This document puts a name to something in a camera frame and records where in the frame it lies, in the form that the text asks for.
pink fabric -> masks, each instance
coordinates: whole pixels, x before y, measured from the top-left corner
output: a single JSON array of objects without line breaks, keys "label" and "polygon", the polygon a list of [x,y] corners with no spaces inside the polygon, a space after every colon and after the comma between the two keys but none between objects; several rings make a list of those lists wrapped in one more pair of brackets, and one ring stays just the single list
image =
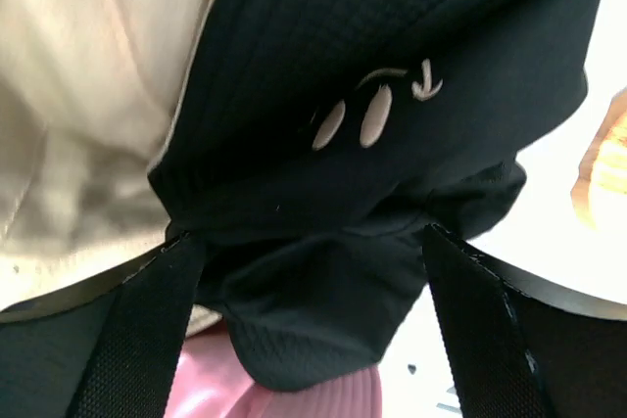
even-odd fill
[{"label": "pink fabric", "polygon": [[381,418],[376,367],[294,394],[255,384],[224,328],[188,339],[181,352],[166,418]]}]

cream fabric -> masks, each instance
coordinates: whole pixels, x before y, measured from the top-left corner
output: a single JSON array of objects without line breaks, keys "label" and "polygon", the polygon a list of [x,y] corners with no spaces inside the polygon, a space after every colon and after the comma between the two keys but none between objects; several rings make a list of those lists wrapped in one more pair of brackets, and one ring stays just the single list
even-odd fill
[{"label": "cream fabric", "polygon": [[0,0],[0,310],[163,241],[163,150],[213,0]]}]

white logo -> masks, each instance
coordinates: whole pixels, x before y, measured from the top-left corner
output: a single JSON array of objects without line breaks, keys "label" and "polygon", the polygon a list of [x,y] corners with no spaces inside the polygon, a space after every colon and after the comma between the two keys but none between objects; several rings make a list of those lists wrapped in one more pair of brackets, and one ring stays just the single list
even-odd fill
[{"label": "white logo", "polygon": [[[392,77],[404,77],[408,73],[403,69],[379,69],[369,73],[364,77],[356,90],[362,87],[373,78],[392,76]],[[411,84],[411,94],[413,98],[420,102],[425,102],[435,97],[442,88],[442,80],[440,80],[435,87],[433,86],[433,76],[431,74],[431,62],[428,59],[422,61],[422,85],[417,81]],[[362,121],[362,132],[360,134],[360,144],[367,149],[376,143],[383,133],[385,124],[390,115],[392,108],[392,90],[389,85],[383,85],[379,88],[378,92],[374,95],[370,101],[367,111]],[[331,113],[322,122],[320,129],[312,143],[312,148],[315,151],[319,151],[326,147],[333,139],[337,131],[340,129],[340,125],[344,120],[346,114],[346,103],[344,100],[339,102]]]}]

folded black fabric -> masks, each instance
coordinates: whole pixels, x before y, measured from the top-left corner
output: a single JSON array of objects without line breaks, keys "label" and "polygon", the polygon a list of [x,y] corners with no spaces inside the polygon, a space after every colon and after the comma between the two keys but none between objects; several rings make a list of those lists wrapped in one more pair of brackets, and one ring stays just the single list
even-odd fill
[{"label": "folded black fabric", "polygon": [[[425,225],[492,227],[524,182],[516,152],[582,102],[598,4],[216,1],[150,178],[171,232],[218,253],[197,302],[259,383],[298,390],[381,357],[424,284]],[[365,146],[375,97],[389,116]]]}]

